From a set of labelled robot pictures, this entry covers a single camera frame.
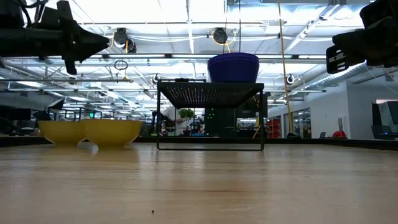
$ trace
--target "machine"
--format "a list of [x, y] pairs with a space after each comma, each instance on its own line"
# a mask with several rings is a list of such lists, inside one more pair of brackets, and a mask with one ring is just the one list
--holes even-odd
[[[108, 48], [108, 38], [82, 29], [73, 20], [68, 1], [59, 1], [57, 9], [45, 7], [47, 2], [27, 5], [25, 0], [0, 0], [0, 67], [6, 66], [4, 57], [38, 57], [51, 63], [46, 57], [61, 56], [67, 72], [76, 75], [75, 61]], [[36, 8], [33, 22], [28, 8]]]
[[338, 34], [326, 50], [330, 74], [366, 62], [370, 66], [398, 65], [398, 2], [377, 0], [364, 7], [360, 16], [365, 29]]

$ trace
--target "wooden table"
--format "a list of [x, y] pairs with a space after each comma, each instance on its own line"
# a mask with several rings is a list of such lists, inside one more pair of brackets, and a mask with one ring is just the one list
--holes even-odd
[[0, 148], [0, 223], [398, 223], [398, 152], [85, 145]]

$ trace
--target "white wall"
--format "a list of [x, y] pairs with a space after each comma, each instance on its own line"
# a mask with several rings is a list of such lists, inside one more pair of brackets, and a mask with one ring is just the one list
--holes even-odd
[[372, 102], [375, 103], [376, 100], [398, 100], [398, 93], [394, 93], [381, 83], [398, 91], [397, 82], [386, 83], [383, 78], [347, 86], [349, 125], [352, 139], [373, 139], [371, 129], [373, 122]]
[[[346, 82], [340, 83], [338, 87], [326, 88], [326, 93], [310, 93], [304, 101], [293, 101], [290, 104], [292, 112], [305, 108], [311, 109], [312, 138], [319, 138], [321, 132], [326, 132], [326, 136], [332, 136], [339, 130], [339, 118], [343, 118], [343, 130], [348, 138], [351, 137]], [[286, 106], [268, 110], [269, 117], [283, 117], [286, 113]]]

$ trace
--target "glass wall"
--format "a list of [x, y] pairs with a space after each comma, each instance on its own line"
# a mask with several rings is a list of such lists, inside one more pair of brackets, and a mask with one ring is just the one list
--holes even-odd
[[[312, 138], [311, 132], [311, 109], [292, 112], [293, 132], [298, 134], [301, 138]], [[289, 118], [287, 114], [284, 115], [285, 136], [289, 132]]]

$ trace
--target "metal rack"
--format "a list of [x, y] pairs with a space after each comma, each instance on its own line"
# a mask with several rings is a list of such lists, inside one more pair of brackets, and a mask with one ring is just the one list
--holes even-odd
[[[180, 108], [237, 108], [249, 98], [260, 93], [259, 104], [263, 104], [263, 83], [190, 83], [190, 82], [162, 82], [157, 83], [157, 111], [160, 111], [161, 94], [177, 109]], [[263, 117], [262, 107], [259, 117]], [[193, 150], [171, 149], [160, 147], [161, 123], [157, 119], [157, 148], [159, 150]], [[264, 150], [264, 128], [260, 132], [260, 149], [207, 149], [223, 151], [262, 151]]]

